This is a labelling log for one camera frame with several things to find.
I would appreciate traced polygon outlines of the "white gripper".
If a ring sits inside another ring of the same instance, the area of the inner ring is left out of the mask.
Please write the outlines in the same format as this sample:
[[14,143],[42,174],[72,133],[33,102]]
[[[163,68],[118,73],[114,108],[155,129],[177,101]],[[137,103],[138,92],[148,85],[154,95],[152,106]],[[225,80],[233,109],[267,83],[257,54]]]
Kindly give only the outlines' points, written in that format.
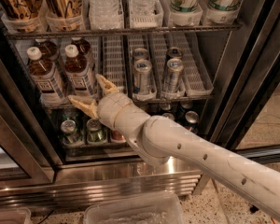
[[87,96],[69,95],[71,104],[81,110],[92,119],[98,119],[111,130],[135,130],[137,125],[134,121],[135,105],[125,94],[119,92],[119,88],[100,74],[96,79],[103,91],[102,98],[98,104],[94,99]]

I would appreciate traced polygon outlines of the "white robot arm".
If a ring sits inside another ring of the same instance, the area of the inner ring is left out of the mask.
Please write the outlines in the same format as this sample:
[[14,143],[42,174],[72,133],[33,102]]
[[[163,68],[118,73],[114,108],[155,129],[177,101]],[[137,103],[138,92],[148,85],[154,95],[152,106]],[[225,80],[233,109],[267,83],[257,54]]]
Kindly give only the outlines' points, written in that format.
[[280,222],[280,172],[202,139],[164,116],[151,116],[115,84],[97,76],[104,97],[70,95],[71,104],[122,134],[150,165],[176,157],[197,166],[225,187]]

